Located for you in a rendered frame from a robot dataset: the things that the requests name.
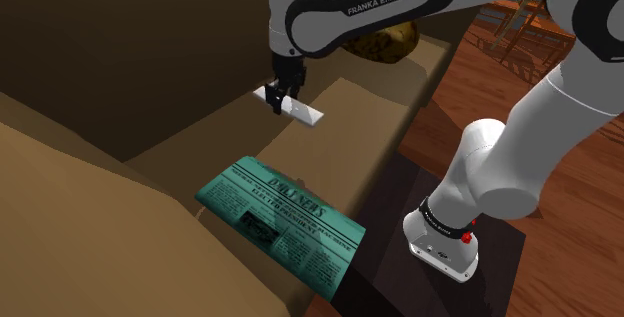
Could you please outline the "teal newspaper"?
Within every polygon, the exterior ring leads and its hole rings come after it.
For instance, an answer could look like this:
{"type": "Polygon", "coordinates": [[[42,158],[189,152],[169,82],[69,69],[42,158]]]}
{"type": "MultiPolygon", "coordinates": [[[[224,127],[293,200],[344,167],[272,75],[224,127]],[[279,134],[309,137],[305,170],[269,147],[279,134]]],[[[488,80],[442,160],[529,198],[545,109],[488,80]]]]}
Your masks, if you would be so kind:
{"type": "Polygon", "coordinates": [[[203,186],[195,199],[330,301],[365,228],[251,156],[203,186]]]}

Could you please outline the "wooden chairs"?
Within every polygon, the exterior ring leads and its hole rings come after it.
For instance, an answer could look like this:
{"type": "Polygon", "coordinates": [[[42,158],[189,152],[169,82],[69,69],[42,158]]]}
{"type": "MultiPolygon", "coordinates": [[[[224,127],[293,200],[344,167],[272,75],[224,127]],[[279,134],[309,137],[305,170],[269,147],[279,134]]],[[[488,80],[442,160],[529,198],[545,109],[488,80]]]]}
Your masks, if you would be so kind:
{"type": "Polygon", "coordinates": [[[512,0],[484,4],[469,31],[472,44],[511,73],[534,85],[560,63],[575,43],[546,13],[540,0],[525,7],[512,0]]]}

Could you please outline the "white flat remote control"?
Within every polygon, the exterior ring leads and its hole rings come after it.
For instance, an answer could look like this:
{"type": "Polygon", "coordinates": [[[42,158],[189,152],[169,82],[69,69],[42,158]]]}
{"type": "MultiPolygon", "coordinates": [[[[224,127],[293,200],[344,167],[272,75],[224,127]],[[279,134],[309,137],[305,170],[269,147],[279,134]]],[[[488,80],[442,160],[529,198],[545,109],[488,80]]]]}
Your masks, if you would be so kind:
{"type": "MultiPolygon", "coordinates": [[[[253,95],[258,99],[266,102],[264,85],[254,90],[253,95]]],[[[288,95],[283,100],[281,114],[290,116],[310,127],[314,127],[317,122],[324,116],[322,112],[314,109],[313,107],[305,103],[300,102],[297,99],[292,99],[288,95]]]]}

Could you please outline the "dark robot stand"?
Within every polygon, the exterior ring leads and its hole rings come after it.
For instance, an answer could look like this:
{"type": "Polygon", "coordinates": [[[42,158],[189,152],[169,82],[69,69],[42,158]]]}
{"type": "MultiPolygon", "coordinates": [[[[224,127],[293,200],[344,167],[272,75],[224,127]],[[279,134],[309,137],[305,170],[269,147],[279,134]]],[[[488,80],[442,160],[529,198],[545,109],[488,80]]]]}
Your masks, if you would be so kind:
{"type": "Polygon", "coordinates": [[[505,317],[525,235],[481,215],[479,263],[465,283],[413,256],[404,216],[439,183],[396,153],[357,215],[365,235],[331,304],[342,317],[505,317]]]}

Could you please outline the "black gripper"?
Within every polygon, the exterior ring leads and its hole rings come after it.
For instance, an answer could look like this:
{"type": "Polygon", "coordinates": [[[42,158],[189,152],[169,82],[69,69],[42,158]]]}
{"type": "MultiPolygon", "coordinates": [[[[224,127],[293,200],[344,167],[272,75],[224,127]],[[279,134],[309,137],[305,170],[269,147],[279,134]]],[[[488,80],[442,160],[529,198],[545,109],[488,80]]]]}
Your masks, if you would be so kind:
{"type": "Polygon", "coordinates": [[[273,53],[272,69],[277,80],[264,85],[265,101],[275,114],[280,115],[289,88],[290,97],[298,98],[301,87],[305,85],[307,68],[303,56],[287,57],[273,53]]]}

